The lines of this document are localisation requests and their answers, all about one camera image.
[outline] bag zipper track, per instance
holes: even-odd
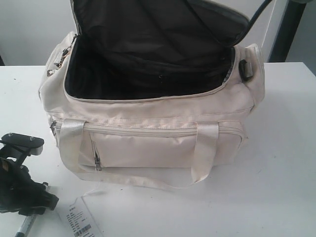
[[[61,121],[53,121],[51,128],[61,128]],[[87,132],[103,133],[117,136],[139,136],[139,137],[184,137],[197,134],[196,128],[179,128],[179,129],[146,129],[146,128],[124,128],[109,127],[96,124],[86,123],[83,129]],[[220,133],[228,133],[244,137],[243,131],[235,127],[219,127]]]

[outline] open bag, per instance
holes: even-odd
[[[204,0],[71,1],[78,32],[39,88],[64,165],[164,189],[232,163],[265,94],[260,48],[238,43],[269,2],[249,21]]]

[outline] paper label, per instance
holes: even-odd
[[[81,197],[74,204],[59,207],[57,212],[75,237],[103,237]]]

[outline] barcode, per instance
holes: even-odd
[[[85,226],[85,227],[83,227],[81,230],[77,231],[77,232],[75,233],[75,237],[81,236],[83,233],[87,232],[89,229],[91,229],[90,224],[87,225],[87,226]]]

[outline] white wall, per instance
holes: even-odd
[[[287,62],[304,62],[316,75],[316,1],[306,5]]]
[[[54,46],[75,30],[69,0],[1,0],[0,54],[6,65],[44,65]],[[264,0],[215,0],[252,17]],[[287,0],[273,1],[242,42],[272,49]]]

